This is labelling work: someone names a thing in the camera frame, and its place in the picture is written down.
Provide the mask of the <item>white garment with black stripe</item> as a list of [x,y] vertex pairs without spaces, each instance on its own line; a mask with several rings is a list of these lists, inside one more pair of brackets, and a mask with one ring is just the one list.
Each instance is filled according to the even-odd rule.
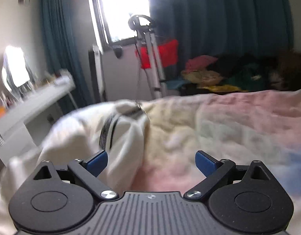
[[39,147],[12,157],[2,169],[0,234],[16,232],[8,212],[9,201],[43,160],[63,165],[105,150],[108,165],[99,179],[119,194],[128,190],[142,164],[149,122],[140,105],[129,100],[91,105],[61,117]]

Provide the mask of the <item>pile of colourful clothes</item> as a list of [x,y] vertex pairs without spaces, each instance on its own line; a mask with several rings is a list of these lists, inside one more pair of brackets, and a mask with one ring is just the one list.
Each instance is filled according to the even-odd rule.
[[168,89],[182,96],[297,91],[301,89],[301,53],[282,50],[267,56],[201,55],[186,62],[180,75],[168,81]]

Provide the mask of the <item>pastel pink blue bedsheet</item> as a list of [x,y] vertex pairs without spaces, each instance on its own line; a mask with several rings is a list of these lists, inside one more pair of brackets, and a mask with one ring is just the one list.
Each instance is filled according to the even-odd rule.
[[301,197],[301,90],[171,97],[143,104],[150,125],[133,190],[185,192],[203,179],[194,157],[261,160]]

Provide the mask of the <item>white radiator panel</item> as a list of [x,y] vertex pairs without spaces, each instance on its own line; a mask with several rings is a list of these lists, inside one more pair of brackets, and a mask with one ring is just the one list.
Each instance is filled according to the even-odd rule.
[[102,66],[102,53],[99,47],[93,45],[88,51],[89,68],[91,72],[91,81],[94,100],[96,103],[107,101],[105,82]]

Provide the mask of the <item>white dressing table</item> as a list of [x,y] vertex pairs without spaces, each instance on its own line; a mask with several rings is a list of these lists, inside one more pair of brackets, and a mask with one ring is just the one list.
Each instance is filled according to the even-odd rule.
[[11,107],[0,118],[0,160],[8,161],[35,148],[49,132],[47,120],[39,116],[55,105],[61,98],[68,96],[72,106],[77,105],[72,97],[75,83],[70,73],[65,73],[53,82],[34,91],[29,97]]

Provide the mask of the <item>vanity mirror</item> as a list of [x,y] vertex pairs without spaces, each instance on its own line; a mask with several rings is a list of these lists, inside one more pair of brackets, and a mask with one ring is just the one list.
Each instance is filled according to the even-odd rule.
[[5,88],[15,99],[22,98],[24,92],[32,90],[34,76],[21,47],[8,45],[5,48],[1,77]]

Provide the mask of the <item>red cloth on tripod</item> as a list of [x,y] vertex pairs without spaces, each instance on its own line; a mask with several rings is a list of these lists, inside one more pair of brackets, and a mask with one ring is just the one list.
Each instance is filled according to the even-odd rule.
[[[168,67],[176,65],[178,62],[178,41],[176,39],[170,40],[162,45],[159,45],[159,54],[162,62],[162,67]],[[140,50],[141,59],[137,49],[135,50],[135,56],[141,61],[142,69],[150,69],[151,64],[148,58],[148,52],[146,47],[141,47]]]

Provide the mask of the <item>dark teal right curtain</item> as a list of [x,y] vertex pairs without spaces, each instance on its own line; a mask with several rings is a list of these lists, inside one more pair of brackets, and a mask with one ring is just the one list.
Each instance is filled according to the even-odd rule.
[[200,55],[270,55],[291,49],[288,0],[149,0],[159,36],[176,39],[178,61],[165,70],[176,78]]

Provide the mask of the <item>dark teal curtain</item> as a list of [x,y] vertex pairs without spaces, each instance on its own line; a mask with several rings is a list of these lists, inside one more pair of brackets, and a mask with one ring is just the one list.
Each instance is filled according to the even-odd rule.
[[176,78],[200,55],[270,55],[291,49],[288,0],[149,0],[159,36],[176,39],[178,61],[165,70]]
[[40,14],[48,69],[52,73],[67,70],[76,85],[72,91],[76,105],[81,108],[91,105],[93,101],[72,32],[69,0],[40,0]]

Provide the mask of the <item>silver tripod stand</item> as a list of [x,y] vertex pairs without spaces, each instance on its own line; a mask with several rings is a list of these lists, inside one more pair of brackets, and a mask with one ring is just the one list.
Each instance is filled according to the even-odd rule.
[[137,33],[137,54],[140,66],[142,67],[142,41],[145,42],[147,58],[150,63],[152,80],[150,92],[154,99],[161,99],[166,96],[167,86],[159,47],[156,41],[154,29],[155,21],[146,15],[132,15],[128,21],[131,30]]

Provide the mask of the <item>dark teal left curtain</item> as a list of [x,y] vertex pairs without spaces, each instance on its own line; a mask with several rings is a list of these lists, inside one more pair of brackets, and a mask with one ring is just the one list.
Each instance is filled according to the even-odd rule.
[[40,14],[48,69],[52,73],[67,70],[76,85],[72,91],[76,105],[81,108],[91,105],[93,101],[72,32],[69,0],[40,0]]

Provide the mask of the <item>bright window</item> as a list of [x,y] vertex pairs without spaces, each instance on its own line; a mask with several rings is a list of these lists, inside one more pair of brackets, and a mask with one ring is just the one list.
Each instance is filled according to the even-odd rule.
[[133,15],[150,15],[149,0],[88,0],[95,38],[100,51],[135,42],[137,33],[128,25]]

